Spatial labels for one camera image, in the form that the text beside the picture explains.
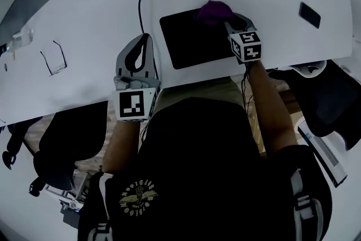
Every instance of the power cord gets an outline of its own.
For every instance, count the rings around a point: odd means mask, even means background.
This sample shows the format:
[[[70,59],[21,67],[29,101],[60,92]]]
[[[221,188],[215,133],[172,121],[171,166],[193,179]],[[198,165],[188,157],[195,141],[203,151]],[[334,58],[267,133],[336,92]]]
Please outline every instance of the power cord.
[[[142,22],[142,13],[140,11],[140,3],[142,2],[142,0],[138,1],[138,15],[139,15],[139,22],[140,22],[140,28],[142,30],[142,33],[144,33],[144,28],[143,28],[143,22]],[[158,71],[157,71],[157,65],[156,65],[156,61],[154,60],[154,56],[153,56],[153,64],[154,64],[154,71],[156,73],[156,77],[159,80],[159,76],[158,76]]]

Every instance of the white desk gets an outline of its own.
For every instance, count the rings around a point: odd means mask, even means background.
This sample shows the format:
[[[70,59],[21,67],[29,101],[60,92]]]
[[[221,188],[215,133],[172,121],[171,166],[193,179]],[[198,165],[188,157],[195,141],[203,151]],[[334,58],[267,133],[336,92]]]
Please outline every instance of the white desk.
[[[153,37],[162,87],[244,72],[236,58],[173,68],[159,19],[199,8],[207,1],[142,0],[144,30]],[[266,68],[351,55],[350,0],[219,1],[252,19],[262,36],[262,61]],[[301,1],[322,16],[320,29],[298,16]],[[140,34],[137,3],[138,0],[49,1],[29,21],[34,29],[33,43],[16,51],[15,61],[11,54],[0,58],[0,119],[7,125],[109,99],[115,89],[116,57]],[[68,68],[49,77],[39,52],[52,40],[61,44]]]

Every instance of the printed logo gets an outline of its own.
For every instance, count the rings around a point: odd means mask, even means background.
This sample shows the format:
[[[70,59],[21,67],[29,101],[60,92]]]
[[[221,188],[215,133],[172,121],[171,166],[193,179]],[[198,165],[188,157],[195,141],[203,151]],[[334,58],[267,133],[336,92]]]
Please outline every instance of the printed logo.
[[[152,184],[152,181],[146,180],[143,183],[143,180],[140,180],[125,189],[126,192],[122,193],[124,197],[119,201],[120,207],[124,208],[124,213],[129,213],[130,216],[135,217],[143,215],[146,208],[150,206],[149,202],[152,201],[155,196],[158,196],[158,194],[152,190],[153,188],[154,184]]]
[[[119,94],[120,117],[144,116],[142,91]]]
[[[243,43],[259,42],[256,32],[240,33],[239,36]]]
[[[261,57],[261,45],[251,45],[244,47],[244,60]]]

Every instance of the purple cloth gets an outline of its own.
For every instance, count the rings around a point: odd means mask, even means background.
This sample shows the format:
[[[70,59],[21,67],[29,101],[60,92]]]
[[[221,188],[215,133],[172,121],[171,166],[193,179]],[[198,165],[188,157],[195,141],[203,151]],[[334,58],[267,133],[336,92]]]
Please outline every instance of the purple cloth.
[[[197,21],[201,21],[206,25],[217,25],[235,16],[228,5],[221,1],[208,1],[203,5],[198,15]]]

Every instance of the white box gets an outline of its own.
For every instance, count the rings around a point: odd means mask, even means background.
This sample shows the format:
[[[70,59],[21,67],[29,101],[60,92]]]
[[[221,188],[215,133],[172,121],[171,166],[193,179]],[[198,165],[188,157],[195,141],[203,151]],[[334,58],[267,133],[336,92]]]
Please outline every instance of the white box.
[[[261,59],[262,44],[256,31],[230,34],[228,39],[231,42],[233,53],[242,62],[252,62]]]

